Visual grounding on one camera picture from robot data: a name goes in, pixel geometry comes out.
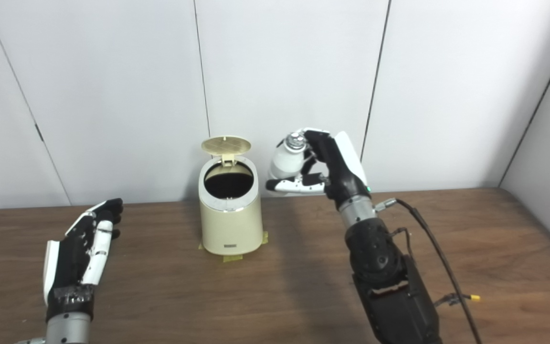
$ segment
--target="trash can lid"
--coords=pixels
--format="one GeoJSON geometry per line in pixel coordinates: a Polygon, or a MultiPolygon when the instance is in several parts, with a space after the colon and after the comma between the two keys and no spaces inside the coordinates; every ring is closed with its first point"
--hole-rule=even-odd
{"type": "Polygon", "coordinates": [[[235,164],[235,155],[243,154],[252,147],[249,141],[242,137],[224,135],[212,137],[203,141],[201,148],[211,155],[222,155],[222,162],[235,164]]]}

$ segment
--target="beige trash can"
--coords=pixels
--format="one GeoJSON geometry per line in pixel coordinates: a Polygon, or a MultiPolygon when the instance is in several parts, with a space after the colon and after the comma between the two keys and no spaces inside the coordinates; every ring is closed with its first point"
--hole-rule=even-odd
{"type": "Polygon", "coordinates": [[[214,156],[201,169],[199,200],[203,247],[216,255],[242,255],[262,244],[262,211],[256,167],[240,156],[251,144],[240,137],[205,140],[214,156]]]}

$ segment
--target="metal connector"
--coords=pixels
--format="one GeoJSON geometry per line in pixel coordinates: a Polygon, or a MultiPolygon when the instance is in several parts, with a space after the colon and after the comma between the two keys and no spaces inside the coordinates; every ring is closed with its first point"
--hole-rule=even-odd
{"type": "Polygon", "coordinates": [[[304,150],[307,146],[305,137],[301,133],[291,133],[286,137],[286,146],[292,150],[304,150]]]}
{"type": "Polygon", "coordinates": [[[395,205],[396,204],[396,199],[395,198],[388,198],[387,200],[381,202],[381,203],[377,203],[373,206],[373,210],[375,211],[375,213],[379,213],[380,211],[384,211],[386,209],[388,209],[389,207],[391,207],[392,205],[395,205]]]}
{"type": "Polygon", "coordinates": [[[21,340],[20,342],[16,342],[16,344],[45,344],[46,338],[33,338],[28,340],[21,340]]]}

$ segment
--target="robotic hand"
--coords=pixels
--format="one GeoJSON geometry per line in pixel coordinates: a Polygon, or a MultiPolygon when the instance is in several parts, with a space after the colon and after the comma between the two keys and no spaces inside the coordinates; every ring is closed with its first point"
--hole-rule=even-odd
{"type": "Polygon", "coordinates": [[[46,337],[17,344],[87,344],[94,291],[105,268],[109,245],[120,236],[122,200],[107,200],[82,213],[61,241],[49,240],[43,272],[46,337]]]}
{"type": "Polygon", "coordinates": [[[344,131],[332,137],[305,128],[288,135],[275,150],[266,188],[325,192],[334,200],[347,228],[353,281],[382,344],[442,344],[434,304],[413,259],[397,248],[376,216],[360,159],[344,131]],[[329,176],[309,173],[317,161],[326,164],[329,176]]]}

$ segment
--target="wire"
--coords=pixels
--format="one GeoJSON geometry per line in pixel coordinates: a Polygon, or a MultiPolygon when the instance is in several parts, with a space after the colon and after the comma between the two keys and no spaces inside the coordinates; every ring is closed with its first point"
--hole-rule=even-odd
{"type": "Polygon", "coordinates": [[[438,242],[436,241],[436,238],[434,237],[434,234],[430,230],[430,227],[428,226],[426,221],[423,219],[421,214],[419,214],[419,211],[417,209],[415,209],[405,201],[400,200],[398,198],[396,199],[396,201],[397,203],[399,203],[400,205],[408,209],[411,215],[415,218],[415,220],[419,223],[422,229],[426,232],[426,235],[428,235],[428,237],[430,238],[430,241],[432,241],[432,246],[434,246],[434,249],[436,250],[438,257],[441,259],[441,262],[443,262],[443,266],[447,271],[447,275],[449,275],[449,279],[451,280],[451,283],[454,285],[455,293],[458,299],[460,299],[462,309],[464,309],[464,313],[466,315],[466,318],[468,319],[468,324],[470,325],[470,328],[472,330],[472,335],[474,336],[474,340],[476,341],[476,344],[482,344],[481,337],[478,334],[478,329],[476,328],[476,324],[474,322],[474,318],[472,318],[470,309],[468,308],[468,305],[463,296],[464,294],[462,294],[460,285],[458,284],[458,281],[455,278],[454,272],[451,270],[451,267],[449,266],[449,261],[447,261],[447,258],[445,257],[445,253],[443,253],[443,250],[441,250],[441,246],[439,246],[438,242]]]}
{"type": "MultiPolygon", "coordinates": [[[[462,296],[464,296],[465,299],[469,299],[469,300],[472,300],[472,301],[479,301],[481,299],[480,296],[478,295],[467,295],[467,294],[462,294],[462,296]]],[[[442,305],[443,303],[449,303],[450,306],[452,305],[457,305],[458,303],[460,303],[460,299],[458,298],[458,296],[452,292],[450,294],[447,294],[445,296],[443,296],[442,298],[438,299],[438,301],[436,301],[434,303],[434,307],[438,307],[439,305],[442,305]]]]}
{"type": "Polygon", "coordinates": [[[411,234],[409,233],[409,229],[407,229],[406,227],[400,227],[393,231],[391,233],[391,236],[393,237],[394,235],[402,232],[404,232],[404,236],[406,237],[406,251],[409,253],[411,259],[413,259],[413,261],[415,262],[415,257],[413,257],[413,250],[411,250],[411,234]]]}

